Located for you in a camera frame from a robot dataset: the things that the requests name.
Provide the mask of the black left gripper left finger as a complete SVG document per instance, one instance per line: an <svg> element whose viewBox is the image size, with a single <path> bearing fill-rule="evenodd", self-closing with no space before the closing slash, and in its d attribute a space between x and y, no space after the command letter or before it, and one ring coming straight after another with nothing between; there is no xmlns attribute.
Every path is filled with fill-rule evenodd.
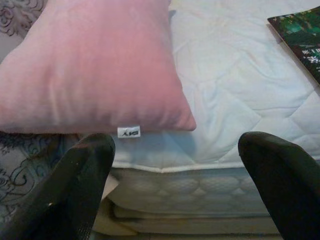
<svg viewBox="0 0 320 240"><path fill-rule="evenodd" d="M0 228L2 240L88 240L116 146L94 133L73 145Z"/></svg>

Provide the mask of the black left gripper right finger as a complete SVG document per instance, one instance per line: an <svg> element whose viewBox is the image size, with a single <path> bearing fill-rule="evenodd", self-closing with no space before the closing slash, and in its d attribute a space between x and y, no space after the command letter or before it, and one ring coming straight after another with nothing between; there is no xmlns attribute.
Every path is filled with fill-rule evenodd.
<svg viewBox="0 0 320 240"><path fill-rule="evenodd" d="M245 132L239 156L285 240L320 238L320 165L299 145Z"/></svg>

